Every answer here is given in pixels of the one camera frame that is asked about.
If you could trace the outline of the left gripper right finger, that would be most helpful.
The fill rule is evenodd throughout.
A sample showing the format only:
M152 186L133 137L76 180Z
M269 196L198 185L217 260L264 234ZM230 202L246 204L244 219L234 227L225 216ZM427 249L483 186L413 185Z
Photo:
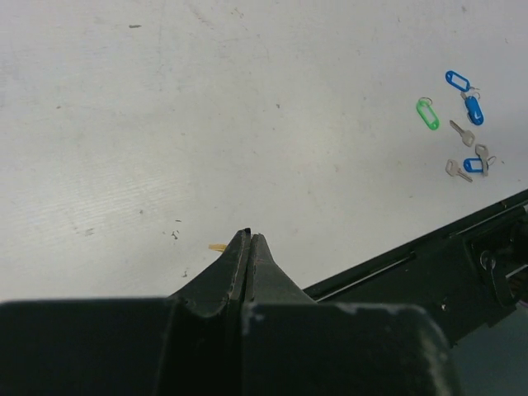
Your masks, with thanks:
M450 347L413 304L313 302L253 236L245 303L248 395L459 395Z

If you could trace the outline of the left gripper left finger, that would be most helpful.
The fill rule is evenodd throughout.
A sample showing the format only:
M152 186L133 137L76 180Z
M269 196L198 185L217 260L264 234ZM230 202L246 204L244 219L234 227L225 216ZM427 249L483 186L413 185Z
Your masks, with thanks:
M2 304L2 394L238 394L251 238L167 297Z

